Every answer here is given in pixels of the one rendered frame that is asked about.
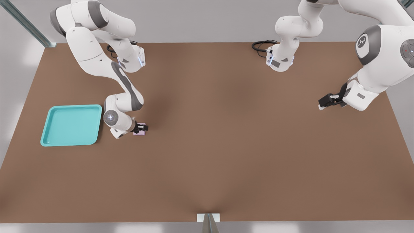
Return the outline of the pale blue-green tray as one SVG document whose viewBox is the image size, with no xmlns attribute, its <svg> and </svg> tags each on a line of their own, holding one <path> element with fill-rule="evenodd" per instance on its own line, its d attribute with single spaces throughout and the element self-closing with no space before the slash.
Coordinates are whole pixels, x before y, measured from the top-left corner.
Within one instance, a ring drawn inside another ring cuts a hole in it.
<svg viewBox="0 0 414 233">
<path fill-rule="evenodd" d="M 40 144 L 44 147 L 92 145 L 96 142 L 101 105 L 63 105 L 49 109 Z"/>
</svg>

